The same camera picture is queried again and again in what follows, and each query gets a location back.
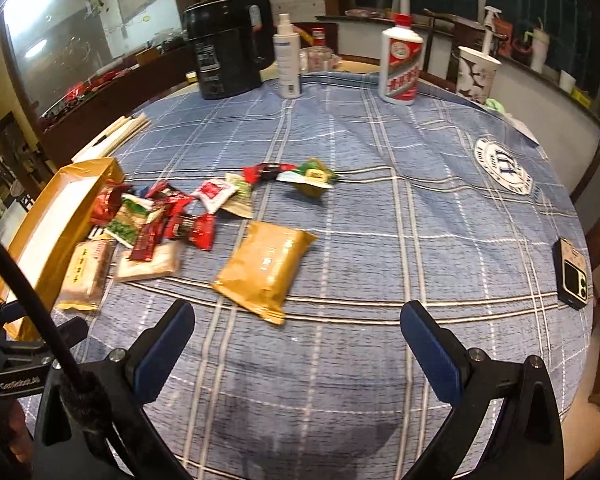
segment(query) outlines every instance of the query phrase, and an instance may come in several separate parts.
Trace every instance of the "paper cup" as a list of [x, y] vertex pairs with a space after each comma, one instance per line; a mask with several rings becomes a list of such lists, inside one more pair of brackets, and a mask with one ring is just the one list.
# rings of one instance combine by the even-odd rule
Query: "paper cup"
[[500, 62], [472, 48], [459, 46], [458, 49], [460, 59], [456, 94], [484, 104], [491, 93]]
[[567, 92], [567, 94], [570, 94], [575, 85], [576, 78], [564, 70], [560, 70], [560, 88]]

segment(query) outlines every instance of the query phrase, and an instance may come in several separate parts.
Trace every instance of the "orange snack package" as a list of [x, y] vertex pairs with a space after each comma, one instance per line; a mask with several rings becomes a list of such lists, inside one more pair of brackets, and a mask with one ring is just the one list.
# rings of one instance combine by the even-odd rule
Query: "orange snack package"
[[282, 325], [286, 293], [316, 239], [300, 229], [250, 222], [246, 238], [211, 286], [265, 321]]

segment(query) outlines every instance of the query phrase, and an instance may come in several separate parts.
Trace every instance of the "round table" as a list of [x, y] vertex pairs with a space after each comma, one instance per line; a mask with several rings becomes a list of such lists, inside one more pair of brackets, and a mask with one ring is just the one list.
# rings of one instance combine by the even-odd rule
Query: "round table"
[[[561, 416], [573, 400], [592, 309], [557, 299], [552, 245], [586, 245], [544, 151], [439, 89], [421, 84], [413, 106], [387, 104], [375, 77], [306, 76], [296, 100], [279, 98], [277, 82], [218, 101], [168, 97], [115, 153], [138, 189], [167, 179], [191, 192], [243, 166], [311, 156], [340, 175], [321, 200], [281, 182], [254, 190], [256, 219], [319, 236], [283, 326], [210, 288], [247, 223], [220, 212], [213, 250], [188, 246], [177, 276], [110, 282], [78, 349], [94, 360], [128, 348], [174, 300], [192, 303], [194, 334], [146, 412], [199, 480], [400, 478], [449, 410], [400, 334], [410, 299], [491, 358], [542, 356]], [[477, 462], [496, 414], [494, 403], [459, 472]]]

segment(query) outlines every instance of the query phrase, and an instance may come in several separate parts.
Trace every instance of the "black cable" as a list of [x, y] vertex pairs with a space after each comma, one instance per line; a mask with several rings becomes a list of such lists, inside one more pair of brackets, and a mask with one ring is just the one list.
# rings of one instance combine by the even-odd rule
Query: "black cable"
[[13, 261], [1, 243], [0, 275], [18, 298], [18, 301], [42, 336], [42, 339], [48, 344], [52, 354], [62, 367], [62, 371], [67, 376], [67, 379], [69, 379], [78, 391], [87, 391], [88, 386], [80, 373], [78, 363], [76, 363], [74, 356], [62, 340], [62, 337], [51, 319], [51, 316], [46, 311], [42, 300], [40, 300], [40, 297], [30, 285], [29, 280], [26, 279], [16, 262]]

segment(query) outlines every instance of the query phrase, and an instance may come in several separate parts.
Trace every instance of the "kettle handle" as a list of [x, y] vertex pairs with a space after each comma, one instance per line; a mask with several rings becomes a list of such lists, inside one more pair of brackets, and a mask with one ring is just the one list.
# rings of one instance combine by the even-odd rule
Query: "kettle handle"
[[256, 44], [259, 56], [253, 61], [256, 63], [258, 70], [264, 70], [270, 66], [275, 58], [273, 51], [273, 15], [271, 12], [271, 3], [269, 0], [242, 0], [247, 9], [252, 5], [260, 9], [260, 20], [262, 21], [262, 29], [253, 32], [253, 41]]

